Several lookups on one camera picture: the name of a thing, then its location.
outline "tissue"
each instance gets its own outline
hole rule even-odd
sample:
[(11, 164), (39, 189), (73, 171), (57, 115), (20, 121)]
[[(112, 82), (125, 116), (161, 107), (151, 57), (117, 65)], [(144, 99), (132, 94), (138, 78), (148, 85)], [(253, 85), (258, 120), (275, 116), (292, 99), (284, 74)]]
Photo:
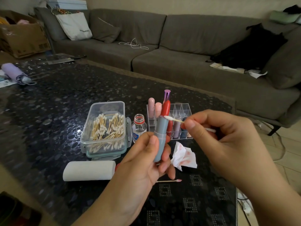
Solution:
[(197, 168), (195, 154), (190, 148), (184, 147), (180, 142), (175, 143), (171, 164), (182, 171), (182, 166)]

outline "table surface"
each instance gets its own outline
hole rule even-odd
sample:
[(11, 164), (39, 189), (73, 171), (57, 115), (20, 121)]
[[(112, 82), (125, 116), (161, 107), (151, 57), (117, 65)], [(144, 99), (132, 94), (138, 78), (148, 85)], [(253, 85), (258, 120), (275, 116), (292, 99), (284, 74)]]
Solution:
[[(41, 64), (63, 57), (67, 55), (17, 63), (37, 84), (0, 89), (0, 162), (62, 225), (85, 212), (108, 183), (62, 179), (68, 162), (88, 160), (79, 140), (93, 103), (123, 101), (133, 120), (137, 113), (146, 116), (150, 97), (162, 101), (164, 90), (170, 89), (171, 102), (189, 103), (192, 113), (235, 113), (232, 98), (88, 60)], [(195, 152), (198, 168), (176, 169), (180, 183), (154, 185), (133, 225), (236, 225), (236, 188), (216, 173), (194, 140), (180, 142)], [(170, 145), (173, 152), (175, 141)]]

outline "wall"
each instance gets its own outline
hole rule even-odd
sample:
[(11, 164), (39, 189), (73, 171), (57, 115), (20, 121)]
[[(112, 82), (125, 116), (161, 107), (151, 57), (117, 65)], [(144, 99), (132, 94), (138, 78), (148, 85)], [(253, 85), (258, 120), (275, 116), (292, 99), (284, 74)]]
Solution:
[(163, 14), (213, 14), (265, 18), (301, 0), (86, 0), (88, 8), (110, 8)]
[(0, 0), (0, 9), (13, 10), (21, 14), (28, 14), (29, 7), (35, 0)]

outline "white tote bag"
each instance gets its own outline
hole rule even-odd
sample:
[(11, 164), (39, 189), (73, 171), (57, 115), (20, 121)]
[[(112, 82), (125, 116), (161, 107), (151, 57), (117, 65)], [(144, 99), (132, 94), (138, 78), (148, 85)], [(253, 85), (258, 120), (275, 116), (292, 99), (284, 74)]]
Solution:
[(89, 29), (84, 13), (59, 14), (56, 18), (70, 40), (90, 39)]

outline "black cloth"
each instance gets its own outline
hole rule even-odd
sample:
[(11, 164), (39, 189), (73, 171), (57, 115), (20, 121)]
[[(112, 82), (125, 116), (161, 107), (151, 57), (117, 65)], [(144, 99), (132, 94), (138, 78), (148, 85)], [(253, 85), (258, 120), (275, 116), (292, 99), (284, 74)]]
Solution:
[(291, 7), (286, 8), (284, 12), (288, 14), (301, 14), (301, 7), (293, 5)]
[(210, 59), (223, 66), (262, 70), (270, 57), (288, 40), (283, 34), (272, 33), (263, 28), (262, 24), (248, 26), (250, 35), (235, 43)]

